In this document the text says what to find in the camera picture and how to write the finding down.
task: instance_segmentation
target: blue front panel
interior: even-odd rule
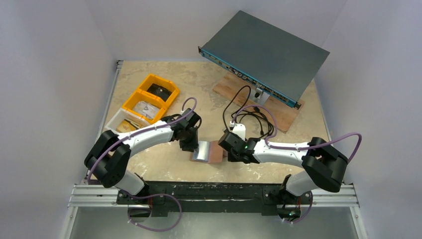
[[[296,105],[296,101],[293,101],[291,99],[289,99],[288,97],[286,97],[285,95],[281,94],[280,92],[274,91],[273,89],[269,88],[268,86],[266,86],[265,84],[262,84],[260,81],[258,81],[257,79],[250,77],[249,75],[245,74],[244,72],[240,72],[238,71],[235,67],[231,66],[230,64],[228,64],[227,62],[224,62],[221,59],[218,59],[217,57],[215,57],[214,55],[201,50],[201,55],[207,59],[209,59],[210,61],[216,63],[217,65],[221,66],[222,68],[234,73],[235,75],[237,75],[239,78],[251,83],[252,85],[262,89],[263,91],[265,91],[266,93],[268,93],[269,95],[275,97],[276,99],[279,99],[281,102],[284,102],[285,104],[287,104],[290,107],[294,107]]]

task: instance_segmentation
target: wooden board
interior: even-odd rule
[[[249,85],[251,88],[254,88],[254,86],[250,83],[240,79],[233,73],[229,72],[216,84],[216,86],[214,86],[213,91],[227,98],[228,100],[231,100],[233,99],[234,95],[236,95],[237,91],[244,85]],[[239,93],[239,95],[236,97],[236,99],[234,99],[233,102],[241,106],[245,102],[247,96],[248,91],[243,90]],[[273,113],[277,121],[277,128],[281,132],[286,133],[292,125],[293,121],[295,121],[301,108],[305,104],[303,100],[299,100],[299,103],[302,104],[302,106],[299,108],[299,110],[297,110],[295,108],[290,108],[285,103],[270,96],[265,102],[264,107],[271,111],[271,113]],[[246,105],[256,105],[256,103],[251,100],[248,100]],[[263,110],[262,113],[264,113],[267,118],[271,118],[271,116],[266,113],[265,110]]]

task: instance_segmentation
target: wall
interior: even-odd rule
[[[119,60],[199,60],[239,10],[321,46],[346,0],[86,0]]]
[[[86,4],[0,3],[0,238],[57,238],[115,68]]]
[[[363,135],[348,169],[370,238],[421,238],[422,3],[348,1],[316,77],[333,138]],[[337,144],[351,152],[356,139]]]

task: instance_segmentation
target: marble-patterned surface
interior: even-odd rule
[[[199,130],[199,140],[218,140],[223,134],[222,111],[229,100],[212,91],[213,86],[227,73],[211,62],[133,62],[125,61],[112,97],[107,122],[149,74],[153,73],[173,81],[181,90],[175,102],[167,111],[168,115],[180,112],[183,101],[190,96],[198,99],[195,109],[203,119]],[[278,132],[271,141],[305,142],[313,136],[327,140],[322,113],[313,82],[302,95],[305,101],[301,112],[289,131]],[[231,105],[226,113],[238,108]],[[255,118],[244,119],[246,137],[259,134],[259,124]],[[156,145],[129,161],[128,169],[142,175],[146,180],[202,181],[202,182],[261,182],[281,183],[287,174],[302,169],[277,163],[243,164],[224,160],[221,164],[191,162],[190,153],[179,149],[178,142]]]

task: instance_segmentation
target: metal frame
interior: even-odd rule
[[[99,134],[102,132],[103,125],[105,124],[108,110],[111,103],[111,98],[119,77],[123,61],[117,62],[116,73],[114,75],[113,84],[107,100],[103,120],[100,123]],[[331,140],[330,133],[325,121],[328,139]],[[368,239],[368,235],[363,224],[360,214],[359,201],[356,196],[356,191],[353,185],[342,185],[340,192],[330,193],[322,189],[312,191],[314,194],[314,202],[312,207],[349,207],[352,214],[353,223],[359,239]],[[148,205],[118,205],[116,203],[118,189],[115,187],[104,188],[102,185],[74,185],[71,197],[68,203],[68,211],[66,214],[65,222],[60,233],[60,239],[69,239],[72,233],[73,225],[79,207],[128,207],[128,208],[148,208]],[[286,205],[286,207],[295,207],[296,205]]]

